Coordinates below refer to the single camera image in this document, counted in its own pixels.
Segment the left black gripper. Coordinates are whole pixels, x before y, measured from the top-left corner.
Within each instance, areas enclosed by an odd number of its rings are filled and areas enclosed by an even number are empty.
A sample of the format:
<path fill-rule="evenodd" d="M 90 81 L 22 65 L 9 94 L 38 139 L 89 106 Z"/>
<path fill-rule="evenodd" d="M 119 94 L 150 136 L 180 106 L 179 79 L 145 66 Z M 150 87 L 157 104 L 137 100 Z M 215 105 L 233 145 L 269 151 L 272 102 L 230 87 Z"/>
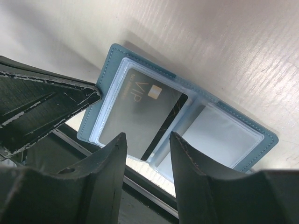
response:
<path fill-rule="evenodd" d="M 28 149 L 101 99 L 94 83 L 42 70 L 4 56 L 0 56 L 0 64 L 38 74 L 0 73 L 2 156 L 13 156 Z"/>

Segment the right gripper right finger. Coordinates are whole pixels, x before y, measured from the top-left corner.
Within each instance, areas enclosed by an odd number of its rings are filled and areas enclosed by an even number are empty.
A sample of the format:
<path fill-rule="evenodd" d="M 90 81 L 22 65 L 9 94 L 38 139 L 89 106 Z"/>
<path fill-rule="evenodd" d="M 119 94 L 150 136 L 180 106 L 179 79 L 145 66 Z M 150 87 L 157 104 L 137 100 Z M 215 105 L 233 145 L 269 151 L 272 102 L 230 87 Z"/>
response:
<path fill-rule="evenodd" d="M 170 147 L 180 223 L 298 223 L 297 170 L 242 173 L 206 156 L 175 132 Z"/>

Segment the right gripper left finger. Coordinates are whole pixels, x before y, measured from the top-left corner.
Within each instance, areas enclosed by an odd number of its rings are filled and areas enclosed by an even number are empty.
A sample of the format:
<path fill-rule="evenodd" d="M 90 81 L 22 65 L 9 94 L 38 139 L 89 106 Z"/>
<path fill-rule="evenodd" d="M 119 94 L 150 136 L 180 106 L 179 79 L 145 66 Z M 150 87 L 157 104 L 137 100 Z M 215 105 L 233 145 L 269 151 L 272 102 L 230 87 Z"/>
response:
<path fill-rule="evenodd" d="M 126 135 L 120 133 L 102 149 L 56 174 L 1 166 L 1 223 L 117 223 L 126 156 Z"/>

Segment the blue leather card holder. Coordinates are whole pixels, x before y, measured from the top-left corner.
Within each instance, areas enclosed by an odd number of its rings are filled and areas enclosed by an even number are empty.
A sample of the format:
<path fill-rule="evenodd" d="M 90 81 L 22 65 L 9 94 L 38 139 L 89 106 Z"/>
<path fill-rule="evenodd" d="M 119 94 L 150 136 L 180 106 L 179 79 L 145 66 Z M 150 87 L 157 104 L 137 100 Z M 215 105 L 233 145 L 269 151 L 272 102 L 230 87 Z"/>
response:
<path fill-rule="evenodd" d="M 171 73 L 137 53 L 113 44 L 106 57 L 96 86 L 102 99 L 88 107 L 77 137 L 104 147 L 99 136 L 130 68 L 188 96 L 157 146 L 143 161 L 168 180 L 172 180 L 170 134 L 178 133 L 192 147 L 222 165 L 247 172 L 277 143 L 275 133 L 237 111 L 201 87 Z"/>

